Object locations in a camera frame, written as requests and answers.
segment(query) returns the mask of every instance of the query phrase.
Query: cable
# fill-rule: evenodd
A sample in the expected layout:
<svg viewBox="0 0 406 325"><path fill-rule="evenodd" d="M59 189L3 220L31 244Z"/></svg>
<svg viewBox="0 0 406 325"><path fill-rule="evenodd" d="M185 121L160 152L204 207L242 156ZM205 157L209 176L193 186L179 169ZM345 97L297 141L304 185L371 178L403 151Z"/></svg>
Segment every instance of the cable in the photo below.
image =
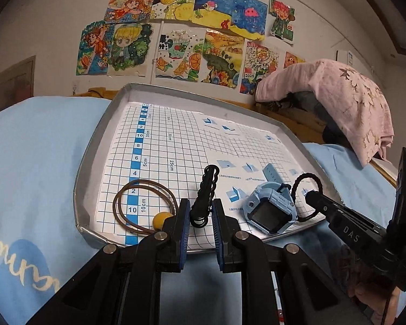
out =
<svg viewBox="0 0 406 325"><path fill-rule="evenodd" d="M299 183L306 178L311 178L312 180L314 180L317 183L317 188L319 190L319 193L323 194L323 186L322 186L322 183L321 183L319 177L317 177L313 173L303 173L303 174L299 175L298 178L295 180L295 183L293 183L292 190L290 192L293 203L295 203L295 200L296 200L296 190L298 189ZM318 213L319 212L316 210L315 212L313 212L312 214L310 214L306 217L298 216L298 222L308 221L309 219L317 216Z"/></svg>
<svg viewBox="0 0 406 325"><path fill-rule="evenodd" d="M381 325L385 325L385 320L387 317L387 312L388 312L388 307L390 305L391 296L392 296L392 294L389 295L389 297L387 298L387 301L385 302L385 308L384 308L384 312L382 314Z"/></svg>
<svg viewBox="0 0 406 325"><path fill-rule="evenodd" d="M164 193L160 192L158 189L155 189L153 187L150 186L144 186L144 185L139 185L138 183L145 183L145 184L151 184L154 185L155 187L161 188L164 191L166 191L171 199L169 197L167 197L167 195L165 195ZM178 211L178 202L176 200L176 197L174 196L174 194L165 186L163 186L162 184L158 183L158 182L154 182L151 180L146 180L146 179L136 179L133 180L131 182L128 182L127 184L125 184L120 191L117 192L117 194L114 196L113 199L113 215L114 218L116 219L116 221L118 222L119 225L121 225L125 230L132 232L132 233L138 233L138 234L152 234L155 233L155 230L151 230L150 228L145 228L143 226L137 225L136 223L133 223L132 221L130 221L125 214L123 213L122 210L122 206L121 206L121 199L122 199L122 194L126 191L128 191L129 189L147 189L148 191L154 192L155 194L157 194L160 198L162 198L165 202L167 202L167 204L170 207L170 212L173 215L176 215L177 211ZM119 219L119 216L117 214L117 210L119 211L120 217L123 219L122 220Z"/></svg>
<svg viewBox="0 0 406 325"><path fill-rule="evenodd" d="M202 182L197 192L197 198L189 212L189 221L195 228L203 228L209 221L212 199L217 188L220 169L216 165L208 165L204 169Z"/></svg>

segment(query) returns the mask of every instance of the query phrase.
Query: watch face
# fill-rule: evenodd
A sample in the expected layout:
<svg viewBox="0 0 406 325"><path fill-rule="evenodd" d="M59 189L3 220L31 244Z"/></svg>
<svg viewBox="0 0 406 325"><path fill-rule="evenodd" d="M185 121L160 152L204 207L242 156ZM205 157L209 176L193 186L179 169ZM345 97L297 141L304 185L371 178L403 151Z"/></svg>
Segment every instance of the watch face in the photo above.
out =
<svg viewBox="0 0 406 325"><path fill-rule="evenodd" d="M269 233L277 233L292 219L292 215L286 214L269 200L264 200L248 214L248 219L262 226Z"/></svg>

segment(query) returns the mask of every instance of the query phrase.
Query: pink cloth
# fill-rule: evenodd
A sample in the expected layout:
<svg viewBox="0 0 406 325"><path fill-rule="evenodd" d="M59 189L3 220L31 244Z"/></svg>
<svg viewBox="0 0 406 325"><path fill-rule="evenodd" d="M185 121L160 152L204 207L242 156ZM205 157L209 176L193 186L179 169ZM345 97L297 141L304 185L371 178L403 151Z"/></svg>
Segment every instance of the pink cloth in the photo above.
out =
<svg viewBox="0 0 406 325"><path fill-rule="evenodd" d="M377 152L386 159L394 130L389 106L375 82L345 64L322 59L270 74L258 84L256 101L277 101L304 90L314 92L362 166Z"/></svg>

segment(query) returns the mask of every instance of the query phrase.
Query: yellow ball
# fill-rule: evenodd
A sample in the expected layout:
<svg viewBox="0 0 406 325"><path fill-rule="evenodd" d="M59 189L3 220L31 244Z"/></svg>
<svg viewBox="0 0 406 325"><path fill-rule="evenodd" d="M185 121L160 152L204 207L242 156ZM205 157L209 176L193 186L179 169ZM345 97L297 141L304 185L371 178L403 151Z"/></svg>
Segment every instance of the yellow ball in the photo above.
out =
<svg viewBox="0 0 406 325"><path fill-rule="evenodd" d="M172 216L173 215L170 214L169 212L160 212L160 213L156 214L152 220L153 228L157 231L162 230L165 219L172 217Z"/></svg>

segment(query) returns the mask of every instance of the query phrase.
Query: blue bedsheet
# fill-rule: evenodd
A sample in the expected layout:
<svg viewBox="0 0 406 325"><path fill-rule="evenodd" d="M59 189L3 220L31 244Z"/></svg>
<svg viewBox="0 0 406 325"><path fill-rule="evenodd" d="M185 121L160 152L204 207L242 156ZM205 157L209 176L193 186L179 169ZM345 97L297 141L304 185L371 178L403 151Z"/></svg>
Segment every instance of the blue bedsheet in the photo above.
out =
<svg viewBox="0 0 406 325"><path fill-rule="evenodd" d="M36 97L0 112L0 312L25 324L96 253L74 225L78 166L109 101ZM394 188L336 145L306 144L347 206L386 226ZM341 245L323 222L274 242L301 246L326 272ZM222 274L213 254L189 256L181 274L164 274L161 324L234 324L241 319L240 275ZM399 308L406 303L403 294ZM203 307L204 316L196 317Z"/></svg>

